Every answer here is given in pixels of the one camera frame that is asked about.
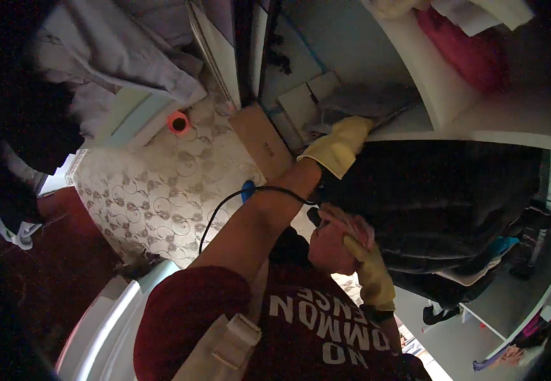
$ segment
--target pink rag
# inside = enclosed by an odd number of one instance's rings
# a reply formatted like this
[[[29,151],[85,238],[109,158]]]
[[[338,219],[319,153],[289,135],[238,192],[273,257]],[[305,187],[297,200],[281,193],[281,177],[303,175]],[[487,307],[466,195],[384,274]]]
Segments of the pink rag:
[[[322,204],[318,214],[322,222],[311,234],[311,263],[329,274],[352,275],[360,263],[343,245],[343,237],[352,236],[366,251],[371,252],[375,245],[373,228],[361,216],[350,215],[332,204]]]

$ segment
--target bag strap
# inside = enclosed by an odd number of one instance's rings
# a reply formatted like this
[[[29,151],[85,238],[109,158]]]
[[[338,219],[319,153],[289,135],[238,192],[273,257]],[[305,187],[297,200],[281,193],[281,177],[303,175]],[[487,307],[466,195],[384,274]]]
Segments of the bag strap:
[[[240,381],[261,339],[256,326],[267,288],[269,260],[266,260],[250,284],[248,317],[235,314],[231,321],[221,315],[199,340],[172,381]]]

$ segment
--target closet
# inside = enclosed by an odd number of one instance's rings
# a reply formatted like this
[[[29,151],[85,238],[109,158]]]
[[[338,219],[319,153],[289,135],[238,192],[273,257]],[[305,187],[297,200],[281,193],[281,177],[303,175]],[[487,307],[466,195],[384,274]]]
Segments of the closet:
[[[294,139],[290,138],[295,126],[282,116],[286,106],[282,110],[277,102],[279,95],[331,71],[342,83],[354,79],[365,83],[394,80],[414,85],[421,102],[377,129],[369,140],[474,140],[542,148],[545,159],[537,197],[551,209],[551,44],[538,20],[533,19],[514,31],[502,25],[494,27],[502,37],[508,57],[510,88],[483,94],[463,80],[442,57],[413,11],[382,19],[375,2],[369,0],[362,0],[363,7],[332,1],[320,4],[284,1],[277,22],[273,23],[274,3],[272,0],[255,4],[251,46],[254,66],[250,81],[259,103],[289,148],[295,148],[291,147]],[[484,3],[494,6],[498,2]],[[368,15],[373,17],[374,24],[367,21]],[[283,36],[284,42],[272,48],[287,55],[292,74],[267,65],[264,59],[264,52],[270,49],[269,35],[274,31]],[[363,43],[379,40],[367,36],[373,33],[383,34],[378,48],[365,45],[363,49],[360,43],[349,40],[354,35]],[[353,46],[355,52],[346,46]],[[257,53],[261,50],[262,60]],[[366,57],[375,62],[373,73],[368,73],[366,65],[355,62]],[[354,74],[354,68],[359,67],[363,72]],[[422,320],[422,310],[429,306],[429,300],[397,287],[396,316],[454,380],[517,380],[531,368],[530,364],[474,371],[472,362],[497,354],[536,314],[546,320],[551,318],[551,226],[546,234],[538,235],[539,255],[533,258],[534,274],[529,279],[521,280],[508,271],[499,271],[499,277],[480,296],[460,304],[460,316],[428,329]]]

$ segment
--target yellow rubber glove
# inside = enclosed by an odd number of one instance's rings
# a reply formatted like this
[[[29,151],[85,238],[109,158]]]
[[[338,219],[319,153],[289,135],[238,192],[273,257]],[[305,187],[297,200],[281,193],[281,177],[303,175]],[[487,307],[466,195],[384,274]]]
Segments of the yellow rubber glove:
[[[356,161],[356,154],[374,126],[370,119],[345,118],[333,125],[330,135],[311,143],[297,160],[311,157],[341,179]]]
[[[360,297],[365,304],[372,305],[377,311],[394,311],[394,292],[392,278],[387,273],[381,252],[377,245],[368,252],[353,237],[343,237],[345,247],[361,262],[358,281],[362,286]]]

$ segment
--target white wall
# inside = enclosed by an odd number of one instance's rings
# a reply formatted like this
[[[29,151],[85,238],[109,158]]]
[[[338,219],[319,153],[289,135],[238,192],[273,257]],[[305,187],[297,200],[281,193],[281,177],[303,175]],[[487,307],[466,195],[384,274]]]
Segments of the white wall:
[[[60,166],[53,175],[47,177],[39,194],[48,193],[68,186],[66,184],[66,173],[68,173],[75,157],[76,155],[74,154],[68,155],[64,164]]]

